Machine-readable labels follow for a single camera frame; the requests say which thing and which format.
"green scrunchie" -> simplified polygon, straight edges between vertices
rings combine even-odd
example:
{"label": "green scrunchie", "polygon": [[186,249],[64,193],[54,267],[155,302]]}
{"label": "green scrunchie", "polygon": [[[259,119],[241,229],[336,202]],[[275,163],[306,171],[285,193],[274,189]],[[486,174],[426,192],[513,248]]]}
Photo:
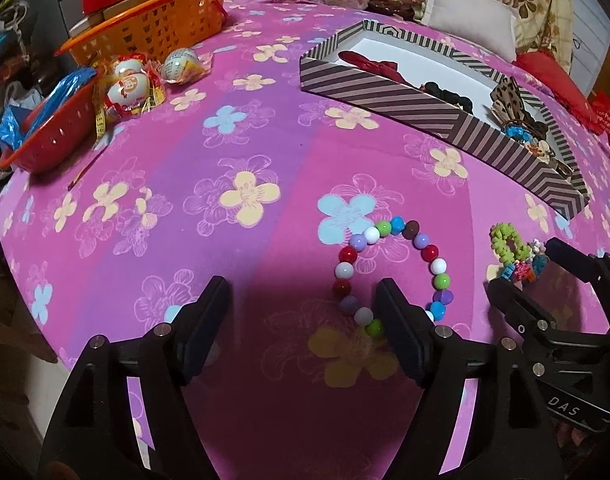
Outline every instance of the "green scrunchie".
{"label": "green scrunchie", "polygon": [[[498,254],[503,265],[512,264],[516,260],[521,262],[530,257],[530,247],[522,241],[514,224],[507,222],[496,224],[491,228],[489,235],[492,239],[492,249]],[[507,240],[514,242],[516,252],[510,249]]]}

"purple floral tablecloth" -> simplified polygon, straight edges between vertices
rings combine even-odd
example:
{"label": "purple floral tablecloth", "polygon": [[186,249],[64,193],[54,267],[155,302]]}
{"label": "purple floral tablecloth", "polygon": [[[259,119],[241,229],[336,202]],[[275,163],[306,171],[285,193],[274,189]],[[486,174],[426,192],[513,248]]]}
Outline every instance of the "purple floral tablecloth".
{"label": "purple floral tablecloth", "polygon": [[[28,308],[70,368],[91,336],[141,336],[173,319],[212,275],[225,276],[233,307],[210,365],[184,391],[221,478],[381,478],[419,390],[387,344],[338,312],[330,288],[339,248],[379,220],[417,219],[448,263],[455,300],[443,323],[496,340],[507,328],[483,288],[499,270],[490,227],[513,222],[525,239],[610,252],[609,151],[528,74],[460,40],[335,7],[226,7],[235,24],[198,46],[215,52],[211,75],[120,124],[71,192],[97,152],[47,181],[17,171],[0,197],[0,239]],[[568,222],[440,140],[301,92],[301,54],[365,16],[453,45],[539,95],[579,162],[587,208]],[[402,237],[368,247],[355,269],[353,293],[364,304],[386,276],[411,303],[431,301],[426,264]],[[562,328],[607,327],[591,288],[557,266],[533,293]],[[446,469],[462,455],[472,388]],[[138,385],[130,389],[136,432],[150,442]]]}

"orange plastic basket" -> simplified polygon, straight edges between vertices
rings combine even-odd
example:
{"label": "orange plastic basket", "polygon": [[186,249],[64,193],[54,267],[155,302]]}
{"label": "orange plastic basket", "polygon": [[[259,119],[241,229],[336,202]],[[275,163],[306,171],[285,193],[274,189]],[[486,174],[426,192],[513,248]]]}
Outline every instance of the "orange plastic basket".
{"label": "orange plastic basket", "polygon": [[[32,174],[53,170],[63,162],[96,129],[94,84],[96,78],[83,86],[47,119],[40,128],[13,151],[6,146],[0,158],[4,170],[12,164]],[[25,118],[21,130],[26,132],[42,104]]]}
{"label": "orange plastic basket", "polygon": [[56,55],[69,51],[79,66],[132,52],[165,62],[177,48],[192,46],[220,31],[225,21],[222,1],[149,0],[71,38]]}

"red bead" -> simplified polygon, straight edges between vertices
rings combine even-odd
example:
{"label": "red bead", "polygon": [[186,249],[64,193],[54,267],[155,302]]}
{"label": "red bead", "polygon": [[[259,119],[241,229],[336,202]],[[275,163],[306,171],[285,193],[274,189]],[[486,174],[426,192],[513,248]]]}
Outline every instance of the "red bead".
{"label": "red bead", "polygon": [[343,247],[338,253],[338,259],[342,262],[348,262],[349,264],[354,264],[354,262],[358,259],[358,251],[354,249],[351,245]]}
{"label": "red bead", "polygon": [[352,291],[352,284],[349,280],[336,280],[332,285],[332,291],[334,292],[334,296],[339,300],[342,300],[345,296],[348,296]]}
{"label": "red bead", "polygon": [[428,245],[421,250],[421,258],[426,262],[432,262],[438,258],[438,247],[435,245]]}

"white pillow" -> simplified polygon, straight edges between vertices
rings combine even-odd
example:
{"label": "white pillow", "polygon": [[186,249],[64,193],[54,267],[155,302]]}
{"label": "white pillow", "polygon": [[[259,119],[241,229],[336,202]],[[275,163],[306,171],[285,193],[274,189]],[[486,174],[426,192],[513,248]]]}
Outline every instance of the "white pillow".
{"label": "white pillow", "polygon": [[497,0],[427,0],[421,24],[516,61],[513,9]]}

